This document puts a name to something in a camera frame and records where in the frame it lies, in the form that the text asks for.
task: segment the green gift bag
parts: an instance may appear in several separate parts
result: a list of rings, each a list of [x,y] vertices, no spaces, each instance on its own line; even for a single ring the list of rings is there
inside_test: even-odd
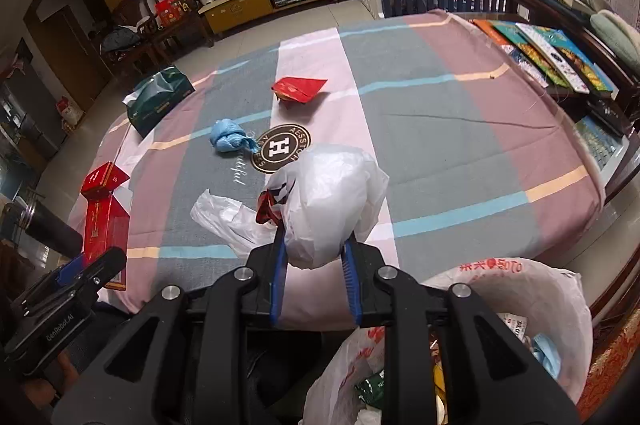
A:
[[[194,91],[189,79],[175,66],[164,68],[142,80],[122,103],[129,121],[142,137]]]

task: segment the silver bolt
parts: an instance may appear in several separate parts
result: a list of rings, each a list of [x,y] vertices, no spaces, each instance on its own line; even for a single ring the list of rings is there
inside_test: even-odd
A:
[[[467,284],[462,282],[453,284],[451,291],[456,297],[459,297],[461,299],[466,299],[471,294],[471,288]]]
[[[393,266],[381,266],[378,268],[378,275],[384,280],[391,280],[398,276],[398,270]]]
[[[249,280],[253,276],[254,271],[251,268],[245,268],[244,266],[234,271],[234,277],[238,280]]]
[[[173,300],[178,295],[180,295],[180,288],[174,285],[165,286],[164,288],[162,288],[161,294],[163,299]]]

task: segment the round logo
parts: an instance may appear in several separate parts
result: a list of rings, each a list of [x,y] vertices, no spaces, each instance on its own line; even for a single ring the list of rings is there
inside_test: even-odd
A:
[[[260,151],[252,154],[251,163],[265,174],[298,159],[298,155],[311,145],[309,131],[301,125],[287,123],[270,128],[258,138]]]

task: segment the cabinet drawer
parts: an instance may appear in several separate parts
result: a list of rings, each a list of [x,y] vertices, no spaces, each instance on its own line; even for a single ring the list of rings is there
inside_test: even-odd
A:
[[[214,33],[272,13],[269,0],[230,0],[205,13]]]

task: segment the tablecloth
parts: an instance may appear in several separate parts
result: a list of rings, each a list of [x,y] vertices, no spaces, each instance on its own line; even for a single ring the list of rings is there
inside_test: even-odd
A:
[[[283,76],[327,83],[309,104],[285,106],[270,89]],[[266,181],[248,154],[211,146],[222,118],[256,137],[295,123],[311,143],[374,156],[390,181],[367,242],[418,281],[568,246],[604,203],[565,113],[483,33],[443,11],[309,33],[190,79],[196,93],[143,140],[116,120],[94,161],[115,160],[131,176],[127,289],[107,298],[133,312],[169,283],[195,289],[242,264],[190,217],[207,189],[255,208]],[[79,198],[69,218],[78,230],[85,209]],[[344,293],[339,263],[290,268],[283,325],[348,326]]]

